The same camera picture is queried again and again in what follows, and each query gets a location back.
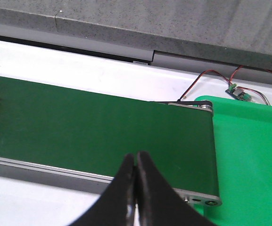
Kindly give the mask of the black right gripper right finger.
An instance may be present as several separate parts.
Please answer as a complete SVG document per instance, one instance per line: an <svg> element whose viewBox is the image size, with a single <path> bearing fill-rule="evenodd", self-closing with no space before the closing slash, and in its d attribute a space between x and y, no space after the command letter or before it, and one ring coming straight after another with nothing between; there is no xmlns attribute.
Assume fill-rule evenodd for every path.
<svg viewBox="0 0 272 226"><path fill-rule="evenodd" d="M137 202L141 226L213 226L172 189L148 152L137 153Z"/></svg>

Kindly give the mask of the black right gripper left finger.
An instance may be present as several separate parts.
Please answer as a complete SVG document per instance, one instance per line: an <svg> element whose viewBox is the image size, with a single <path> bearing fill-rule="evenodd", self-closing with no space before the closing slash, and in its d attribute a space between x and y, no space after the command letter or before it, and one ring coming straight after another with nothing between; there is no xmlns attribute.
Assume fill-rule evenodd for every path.
<svg viewBox="0 0 272 226"><path fill-rule="evenodd" d="M132 226L134 225L134 156L127 154L105 191L72 226Z"/></svg>

